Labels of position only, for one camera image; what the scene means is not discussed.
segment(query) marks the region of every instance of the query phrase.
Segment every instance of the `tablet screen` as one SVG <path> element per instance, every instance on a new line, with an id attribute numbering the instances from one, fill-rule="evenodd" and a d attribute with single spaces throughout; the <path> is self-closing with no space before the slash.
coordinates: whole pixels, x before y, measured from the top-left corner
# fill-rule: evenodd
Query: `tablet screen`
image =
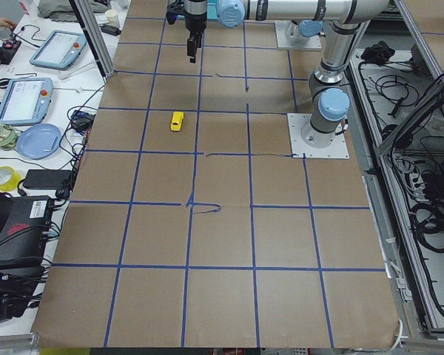
<path id="1" fill-rule="evenodd" d="M 35 58 L 37 61 L 60 64 L 63 58 L 73 48 L 79 36 L 69 33 L 54 33 L 53 37 L 46 43 L 44 49 Z"/>
<path id="2" fill-rule="evenodd" d="M 43 83 L 43 80 L 13 83 L 1 119 L 3 121 L 28 121 L 32 119 Z"/>

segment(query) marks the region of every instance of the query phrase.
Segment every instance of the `person's hand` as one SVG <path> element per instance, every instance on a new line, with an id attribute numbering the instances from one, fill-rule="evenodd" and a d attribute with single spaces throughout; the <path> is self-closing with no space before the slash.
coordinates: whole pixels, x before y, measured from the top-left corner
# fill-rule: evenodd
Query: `person's hand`
<path id="1" fill-rule="evenodd" d="M 14 30 L 16 27 L 17 23 L 8 19 L 8 18 L 4 18 L 4 17 L 0 17 L 0 26 L 9 28 L 10 30 Z"/>

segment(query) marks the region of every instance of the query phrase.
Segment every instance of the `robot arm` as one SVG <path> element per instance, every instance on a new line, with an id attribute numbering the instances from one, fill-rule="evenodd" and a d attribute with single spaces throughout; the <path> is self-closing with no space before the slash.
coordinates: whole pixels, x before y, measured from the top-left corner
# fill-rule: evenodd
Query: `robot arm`
<path id="1" fill-rule="evenodd" d="M 359 24 L 374 18 L 388 0 L 243 0 L 246 19 L 286 20 L 312 18 L 337 20 L 341 24 Z"/>
<path id="2" fill-rule="evenodd" d="M 333 20 L 331 36 L 316 77 L 327 84 L 342 78 L 342 71 L 350 59 L 356 41 L 366 29 L 366 23 L 380 13 L 389 0 L 218 0 L 219 21 L 234 27 L 244 19 L 256 21 L 312 18 L 315 21 Z M 197 49 L 207 24 L 207 0 L 176 0 L 168 6 L 166 18 L 174 24 L 184 15 L 189 31 L 187 55 L 195 63 Z"/>
<path id="3" fill-rule="evenodd" d="M 235 27 L 244 19 L 324 21 L 326 47 L 319 66 L 309 79 L 314 112 L 301 129 L 301 136 L 308 145 L 322 149 L 332 142 L 337 125 L 349 111 L 348 96 L 335 86 L 342 80 L 343 71 L 369 21 L 388 3 L 389 0 L 217 0 L 216 10 L 219 22 L 227 27 Z M 175 4 L 184 7 L 186 28 L 190 32 L 187 55 L 195 63 L 206 28 L 207 0 L 176 0 Z M 168 22 L 174 23 L 175 17 L 171 15 Z"/>

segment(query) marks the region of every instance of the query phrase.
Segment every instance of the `blue plate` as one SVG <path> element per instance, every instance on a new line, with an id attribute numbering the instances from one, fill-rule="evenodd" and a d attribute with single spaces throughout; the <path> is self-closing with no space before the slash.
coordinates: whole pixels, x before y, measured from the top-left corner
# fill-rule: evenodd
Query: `blue plate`
<path id="1" fill-rule="evenodd" d="M 53 124 L 36 124 L 16 141 L 16 151 L 26 158 L 42 159 L 59 148 L 61 131 Z"/>

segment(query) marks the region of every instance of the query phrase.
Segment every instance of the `light blue joint cap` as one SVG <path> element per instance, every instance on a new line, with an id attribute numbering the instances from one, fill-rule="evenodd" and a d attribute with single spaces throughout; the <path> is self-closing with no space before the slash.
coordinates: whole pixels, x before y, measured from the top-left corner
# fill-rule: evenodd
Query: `light blue joint cap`
<path id="1" fill-rule="evenodd" d="M 303 37 L 314 37 L 323 30 L 322 21 L 303 20 L 299 24 L 299 33 Z"/>
<path id="2" fill-rule="evenodd" d="M 318 106 L 319 112 L 326 120 L 336 122 L 347 115 L 350 100 L 341 89 L 331 88 L 320 94 Z"/>
<path id="3" fill-rule="evenodd" d="M 217 18 L 225 27 L 235 27 L 245 19 L 241 0 L 217 0 Z"/>

